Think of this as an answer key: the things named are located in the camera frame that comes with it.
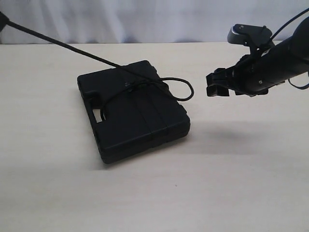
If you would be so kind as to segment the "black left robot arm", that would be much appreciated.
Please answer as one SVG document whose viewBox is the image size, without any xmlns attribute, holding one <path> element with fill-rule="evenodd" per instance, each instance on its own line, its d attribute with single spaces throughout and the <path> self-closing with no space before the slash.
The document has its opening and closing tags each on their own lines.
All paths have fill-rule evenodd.
<svg viewBox="0 0 309 232">
<path fill-rule="evenodd" d="M 3 12 L 0 12 L 0 32 L 3 31 L 9 22 L 9 18 Z"/>
</svg>

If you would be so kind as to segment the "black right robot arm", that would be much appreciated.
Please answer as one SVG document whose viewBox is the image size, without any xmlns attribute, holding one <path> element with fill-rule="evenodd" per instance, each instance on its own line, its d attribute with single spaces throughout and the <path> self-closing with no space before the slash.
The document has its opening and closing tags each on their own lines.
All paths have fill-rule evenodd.
<svg viewBox="0 0 309 232">
<path fill-rule="evenodd" d="M 218 68 L 206 76 L 209 97 L 266 95 L 270 88 L 290 82 L 309 71 L 309 19 L 305 18 L 292 36 L 274 44 L 273 39 L 290 23 L 308 12 L 303 10 L 275 33 L 266 26 L 235 24 L 227 36 L 230 44 L 246 46 L 250 53 L 229 68 Z"/>
</svg>

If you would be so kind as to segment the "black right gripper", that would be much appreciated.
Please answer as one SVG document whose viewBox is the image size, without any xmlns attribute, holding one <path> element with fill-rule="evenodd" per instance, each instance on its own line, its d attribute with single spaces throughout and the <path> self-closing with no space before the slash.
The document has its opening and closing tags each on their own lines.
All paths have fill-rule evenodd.
<svg viewBox="0 0 309 232">
<path fill-rule="evenodd" d="M 206 76 L 206 93 L 208 97 L 229 97 L 229 89 L 222 86 L 229 86 L 236 96 L 247 95 L 263 96 L 268 94 L 268 89 L 248 90 L 245 82 L 252 75 L 252 63 L 254 59 L 251 55 L 243 55 L 240 60 L 229 68 L 218 68 Z"/>
</svg>

